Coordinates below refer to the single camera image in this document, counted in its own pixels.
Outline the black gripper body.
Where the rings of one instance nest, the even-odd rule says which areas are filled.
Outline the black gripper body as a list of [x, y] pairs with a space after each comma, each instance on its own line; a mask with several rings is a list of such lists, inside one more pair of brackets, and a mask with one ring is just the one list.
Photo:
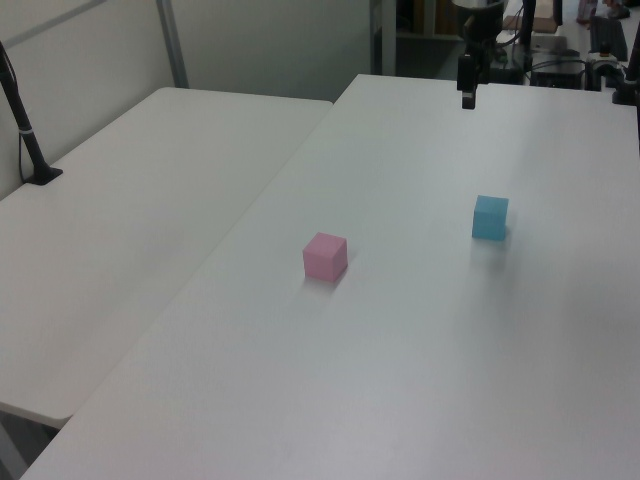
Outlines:
[[497, 48], [497, 36], [502, 31], [502, 8], [470, 8], [461, 10], [461, 38], [464, 53], [473, 57], [490, 56]]

